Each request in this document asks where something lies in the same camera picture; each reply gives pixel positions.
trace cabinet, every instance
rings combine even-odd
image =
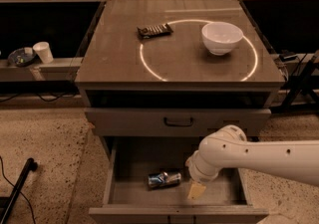
[[[210,55],[200,40],[210,21],[237,25],[245,39]],[[138,37],[137,27],[163,23],[170,36]],[[186,199],[184,161],[200,138],[230,123],[258,135],[284,83],[237,0],[108,0],[76,83],[110,158],[104,205],[90,210],[99,223],[256,223],[267,215],[252,207],[238,170],[225,170],[205,199]],[[169,167],[181,170],[181,185],[147,190],[147,173]]]

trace drawer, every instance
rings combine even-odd
[[[258,136],[269,109],[86,109],[98,136],[207,136],[235,124]]]
[[[199,138],[117,137],[109,164],[101,208],[91,208],[97,223],[208,224],[257,223],[268,215],[255,209],[238,169],[223,169],[205,193],[187,199],[190,188],[185,161],[197,149]],[[175,169],[181,183],[148,188],[148,175]]]

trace black handle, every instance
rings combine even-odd
[[[166,126],[192,126],[193,125],[193,118],[190,117],[187,120],[177,120],[177,119],[169,119],[168,117],[165,117],[163,119],[163,123]]]

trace white cup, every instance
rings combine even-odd
[[[33,46],[33,50],[38,54],[43,63],[50,63],[53,61],[49,43],[39,42]]]

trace floor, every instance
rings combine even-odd
[[[91,224],[90,207],[102,205],[108,160],[90,130],[79,97],[42,103],[32,98],[0,104],[0,155],[7,178],[15,182],[25,161],[39,164],[26,180],[36,223]],[[319,112],[274,114],[261,140],[319,139]],[[317,224],[319,187],[244,170],[253,206],[270,215],[259,224]],[[0,173],[0,196],[12,187]],[[8,224],[33,223],[18,197]]]

